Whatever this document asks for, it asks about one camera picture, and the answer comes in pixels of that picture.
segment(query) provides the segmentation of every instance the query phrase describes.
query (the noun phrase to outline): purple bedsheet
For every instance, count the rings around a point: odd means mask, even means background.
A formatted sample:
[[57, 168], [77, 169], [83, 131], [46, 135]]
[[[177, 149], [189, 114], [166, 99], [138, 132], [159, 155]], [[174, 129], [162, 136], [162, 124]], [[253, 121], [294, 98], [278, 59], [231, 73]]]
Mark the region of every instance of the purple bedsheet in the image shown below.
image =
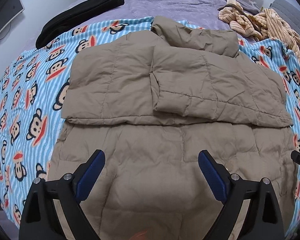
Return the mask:
[[[67, 9], [86, 0], [78, 0]], [[217, 9], [224, 6], [224, 0], [124, 0], [124, 5], [96, 16], [79, 26], [105, 20], [138, 19], [146, 16], [163, 15], [175, 21], [187, 20], [189, 23], [207, 29], [228, 30], [229, 25], [220, 21]], [[38, 33], [28, 40], [24, 50], [33, 49]]]

